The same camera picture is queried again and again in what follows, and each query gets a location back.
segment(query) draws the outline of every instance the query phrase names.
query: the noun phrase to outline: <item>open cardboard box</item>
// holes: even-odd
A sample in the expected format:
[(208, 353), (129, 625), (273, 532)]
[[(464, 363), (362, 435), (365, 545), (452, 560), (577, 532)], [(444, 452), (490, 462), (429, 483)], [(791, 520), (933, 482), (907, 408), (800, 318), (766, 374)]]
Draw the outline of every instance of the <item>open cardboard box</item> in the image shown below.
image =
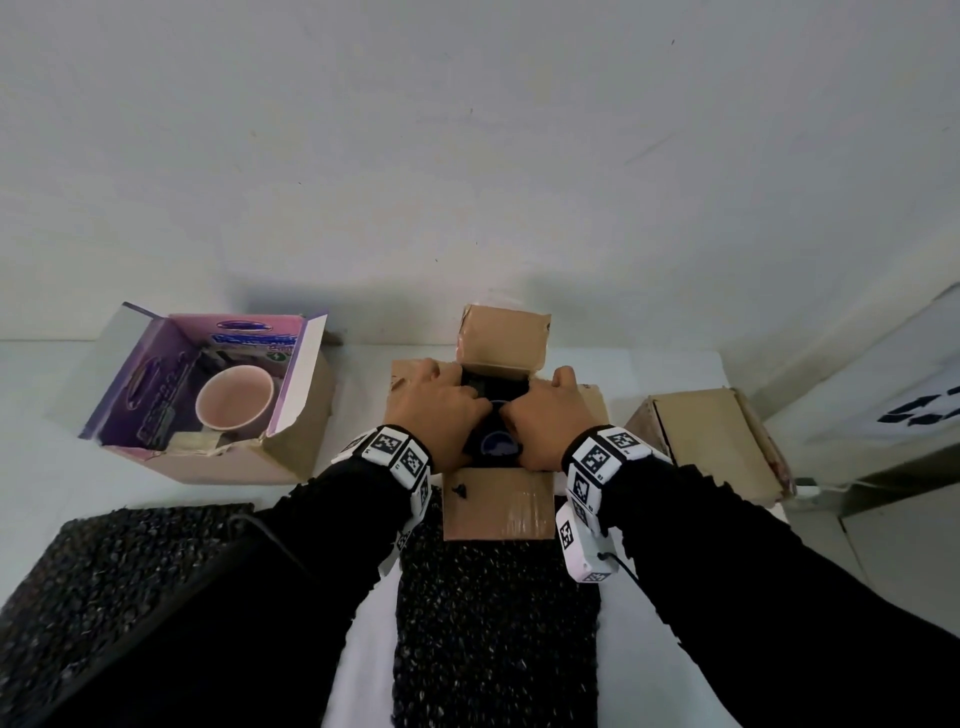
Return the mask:
[[(124, 303), (47, 416), (181, 483), (301, 482), (313, 474), (333, 398), (325, 325), (326, 315), (163, 317)], [(266, 431), (231, 442), (204, 431), (194, 405), (211, 376), (240, 363), (270, 372), (279, 394)]]
[[(549, 315), (469, 305), (460, 324), (456, 360), (476, 374), (529, 379), (546, 359), (549, 332)], [(394, 361), (391, 387), (409, 377), (417, 361)], [(607, 422), (600, 389), (591, 384), (581, 384), (580, 389), (593, 414)], [(445, 473), (444, 540), (552, 539), (553, 476), (522, 468), (462, 468)], [(459, 485), (466, 486), (466, 498), (453, 493)]]
[(696, 465), (757, 505), (769, 508), (794, 492), (786, 460), (739, 390), (648, 397), (626, 428), (677, 465)]

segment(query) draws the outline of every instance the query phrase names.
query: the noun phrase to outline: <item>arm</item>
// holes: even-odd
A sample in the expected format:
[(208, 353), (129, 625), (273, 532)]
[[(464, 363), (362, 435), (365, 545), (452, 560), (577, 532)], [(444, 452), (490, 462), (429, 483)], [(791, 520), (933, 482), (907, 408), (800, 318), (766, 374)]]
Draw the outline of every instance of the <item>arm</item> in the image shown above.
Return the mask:
[[(492, 409), (460, 377), (424, 359), (387, 403), (384, 425), (412, 434), (437, 472), (459, 464)], [(357, 606), (412, 514), (414, 484), (361, 452), (257, 513), (260, 530), (108, 648), (34, 725), (317, 725)]]
[[(569, 367), (500, 413), (531, 470), (564, 472), (601, 424)], [(960, 640), (884, 601), (729, 485), (647, 457), (623, 463), (601, 493), (600, 525), (620, 528), (644, 593), (744, 726), (953, 713)]]

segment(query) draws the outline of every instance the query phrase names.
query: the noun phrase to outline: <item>paper cup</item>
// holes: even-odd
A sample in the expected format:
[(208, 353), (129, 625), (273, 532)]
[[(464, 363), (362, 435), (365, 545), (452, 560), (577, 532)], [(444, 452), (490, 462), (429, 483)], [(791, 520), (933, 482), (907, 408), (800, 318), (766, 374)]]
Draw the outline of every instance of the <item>paper cup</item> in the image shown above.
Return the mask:
[(270, 423), (276, 383), (253, 364), (224, 369), (197, 396), (197, 419), (219, 432), (235, 432), (241, 440), (259, 437)]

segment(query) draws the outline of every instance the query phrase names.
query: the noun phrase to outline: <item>white table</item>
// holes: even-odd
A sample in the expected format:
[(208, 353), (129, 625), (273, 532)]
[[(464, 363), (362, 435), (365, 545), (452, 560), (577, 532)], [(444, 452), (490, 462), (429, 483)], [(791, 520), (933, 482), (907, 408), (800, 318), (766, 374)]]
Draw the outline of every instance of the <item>white table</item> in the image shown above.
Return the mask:
[[(89, 345), (0, 342), (0, 598), (6, 599), (63, 522), (129, 507), (253, 501), (268, 507), (277, 486), (184, 486), (71, 438), (42, 412)], [(347, 346), (326, 352), (337, 372), (334, 414), (320, 463), (379, 423), (396, 358), (452, 358), (452, 347)], [(550, 349), (546, 372), (570, 364), (598, 384), (622, 425), (647, 394), (727, 384), (714, 352)], [(614, 531), (619, 547), (619, 533)], [(347, 635), (325, 726), (391, 725), (398, 567), (360, 605)], [(735, 726), (700, 670), (626, 576), (599, 585), (600, 726)]]

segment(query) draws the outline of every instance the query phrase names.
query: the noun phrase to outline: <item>black woven rug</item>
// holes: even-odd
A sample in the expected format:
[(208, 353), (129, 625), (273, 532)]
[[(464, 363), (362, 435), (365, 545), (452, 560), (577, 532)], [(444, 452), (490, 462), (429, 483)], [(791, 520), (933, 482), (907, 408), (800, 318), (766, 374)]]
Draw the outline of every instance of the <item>black woven rug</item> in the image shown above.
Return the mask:
[(435, 497), (400, 563), (395, 726), (596, 725), (600, 593), (556, 540), (445, 542)]
[(52, 702), (108, 645), (216, 555), (252, 503), (70, 521), (0, 610), (0, 725)]

